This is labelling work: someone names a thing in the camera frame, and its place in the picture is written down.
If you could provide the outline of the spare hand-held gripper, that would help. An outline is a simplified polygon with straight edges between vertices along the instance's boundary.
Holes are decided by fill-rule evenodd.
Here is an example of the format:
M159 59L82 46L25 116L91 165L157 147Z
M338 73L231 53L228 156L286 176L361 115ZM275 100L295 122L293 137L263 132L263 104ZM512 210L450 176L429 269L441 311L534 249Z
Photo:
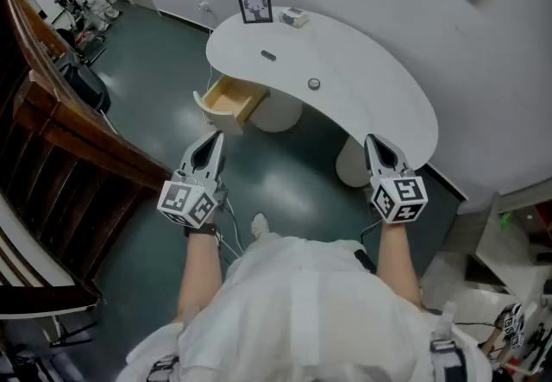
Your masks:
M531 302L527 306L520 303L505 306L493 324L492 333L481 348L482 353L489 357L495 342L503 337L505 345L495 360L498 365L504 365L511 351L520 348L524 344L524 325L535 313L536 308L536 302Z

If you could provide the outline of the person's white trousers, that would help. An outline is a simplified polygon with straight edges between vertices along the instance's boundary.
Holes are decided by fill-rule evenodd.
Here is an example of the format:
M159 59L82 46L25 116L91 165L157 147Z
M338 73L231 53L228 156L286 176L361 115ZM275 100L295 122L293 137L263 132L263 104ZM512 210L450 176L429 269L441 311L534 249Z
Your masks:
M258 233L257 237L254 237L253 241L249 245L250 247L260 247L268 242L281 240L282 236L275 232L263 232Z

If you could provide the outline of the white curved desk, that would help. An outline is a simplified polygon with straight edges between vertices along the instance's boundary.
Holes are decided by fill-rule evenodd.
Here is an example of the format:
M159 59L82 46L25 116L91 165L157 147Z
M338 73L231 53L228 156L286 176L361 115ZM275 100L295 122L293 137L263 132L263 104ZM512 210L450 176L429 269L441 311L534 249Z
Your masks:
M369 133L398 146L413 169L423 167L436 150L438 125L416 80L357 29L318 13L308 16L302 28L280 21L245 24L241 15L231 16L208 39L208 61L225 76L268 87L250 116L265 132L293 127L305 105L339 125L348 134L336 158L345 185L363 187L370 179L363 153ZM318 90L308 87L310 78L320 80Z

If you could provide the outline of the person's white shirt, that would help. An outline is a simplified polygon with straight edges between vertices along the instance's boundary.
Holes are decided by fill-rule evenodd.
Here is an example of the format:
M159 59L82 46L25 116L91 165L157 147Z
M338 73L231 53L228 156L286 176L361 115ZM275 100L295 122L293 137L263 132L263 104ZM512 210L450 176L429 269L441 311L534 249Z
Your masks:
M138 344L116 382L437 382L438 362L491 382L451 316L396 295L349 246L282 237L250 247L205 309Z

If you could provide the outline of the person's right forearm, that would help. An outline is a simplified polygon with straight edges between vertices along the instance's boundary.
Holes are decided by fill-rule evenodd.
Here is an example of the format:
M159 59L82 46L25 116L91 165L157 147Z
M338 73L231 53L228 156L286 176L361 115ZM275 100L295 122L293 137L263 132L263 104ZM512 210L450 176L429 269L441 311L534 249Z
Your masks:
M377 265L377 276L393 292L422 309L417 275L411 260L411 250L404 224L383 222Z

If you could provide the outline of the person's left white shoe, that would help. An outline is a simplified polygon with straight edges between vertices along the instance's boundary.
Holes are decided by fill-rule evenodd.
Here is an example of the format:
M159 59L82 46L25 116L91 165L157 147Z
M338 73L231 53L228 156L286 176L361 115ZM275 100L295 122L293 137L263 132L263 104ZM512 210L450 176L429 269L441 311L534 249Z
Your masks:
M270 234L267 217L262 212L259 212L254 216L251 222L251 233L255 240Z

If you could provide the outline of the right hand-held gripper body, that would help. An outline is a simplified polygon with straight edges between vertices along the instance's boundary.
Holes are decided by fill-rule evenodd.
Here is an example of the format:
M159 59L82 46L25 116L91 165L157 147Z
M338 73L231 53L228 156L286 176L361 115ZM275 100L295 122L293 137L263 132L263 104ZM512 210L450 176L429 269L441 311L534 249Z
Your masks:
M387 224L416 221L428 203L423 178L411 168L399 173L373 170L370 184L370 203Z

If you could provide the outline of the patterned tissue box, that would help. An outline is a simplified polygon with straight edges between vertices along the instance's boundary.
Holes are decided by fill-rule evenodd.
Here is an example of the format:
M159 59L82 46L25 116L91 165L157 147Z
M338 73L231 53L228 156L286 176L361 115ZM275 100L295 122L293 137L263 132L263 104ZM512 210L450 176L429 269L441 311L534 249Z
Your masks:
M301 9L288 7L279 12L279 21L294 28L302 28L309 21L309 16Z

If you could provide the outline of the person's left forearm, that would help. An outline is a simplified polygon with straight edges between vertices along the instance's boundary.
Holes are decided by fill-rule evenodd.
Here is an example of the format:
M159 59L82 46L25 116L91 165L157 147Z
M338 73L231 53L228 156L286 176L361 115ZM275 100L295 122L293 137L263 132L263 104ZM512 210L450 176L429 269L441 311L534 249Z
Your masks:
M222 286L218 245L213 235L191 233L188 237L185 269L179 288L175 323L205 309Z

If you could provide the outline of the black bin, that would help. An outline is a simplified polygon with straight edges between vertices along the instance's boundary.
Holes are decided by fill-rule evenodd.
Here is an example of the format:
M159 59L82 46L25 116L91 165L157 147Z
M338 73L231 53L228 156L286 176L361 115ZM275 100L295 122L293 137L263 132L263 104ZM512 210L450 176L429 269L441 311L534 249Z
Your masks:
M78 55L65 53L55 63L56 68L80 99L95 111L106 113L111 101L103 80Z

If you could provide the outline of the black framed deer picture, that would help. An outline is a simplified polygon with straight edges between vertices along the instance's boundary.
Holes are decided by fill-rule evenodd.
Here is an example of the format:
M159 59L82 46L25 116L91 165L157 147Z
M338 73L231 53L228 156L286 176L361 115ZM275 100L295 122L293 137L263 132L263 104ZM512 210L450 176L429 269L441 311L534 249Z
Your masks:
M245 24L273 22L271 0L238 0Z

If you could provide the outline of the brown wooden staircase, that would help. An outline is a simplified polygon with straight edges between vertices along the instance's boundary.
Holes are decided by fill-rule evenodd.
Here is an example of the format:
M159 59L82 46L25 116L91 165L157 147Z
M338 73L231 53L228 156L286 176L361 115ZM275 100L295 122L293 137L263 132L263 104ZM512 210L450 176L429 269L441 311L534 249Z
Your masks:
M78 97L66 52L26 0L0 0L0 320L95 306L98 270L170 177Z

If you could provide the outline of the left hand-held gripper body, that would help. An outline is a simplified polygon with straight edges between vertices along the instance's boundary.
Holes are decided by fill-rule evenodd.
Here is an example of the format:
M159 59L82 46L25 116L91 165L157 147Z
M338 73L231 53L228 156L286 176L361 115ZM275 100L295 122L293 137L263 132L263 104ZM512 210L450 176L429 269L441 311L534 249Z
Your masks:
M228 188L221 179L173 172L163 184L157 210L179 225L201 228L211 214L223 206Z

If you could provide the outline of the black waist pack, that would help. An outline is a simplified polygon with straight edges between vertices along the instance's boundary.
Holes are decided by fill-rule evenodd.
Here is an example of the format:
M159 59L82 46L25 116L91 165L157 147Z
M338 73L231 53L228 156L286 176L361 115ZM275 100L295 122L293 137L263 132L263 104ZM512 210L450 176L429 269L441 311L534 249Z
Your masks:
M354 252L355 258L362 264L362 266L368 270L371 274L375 274L377 272L376 265L370 260L370 258L367 256L367 253L362 250L358 249Z

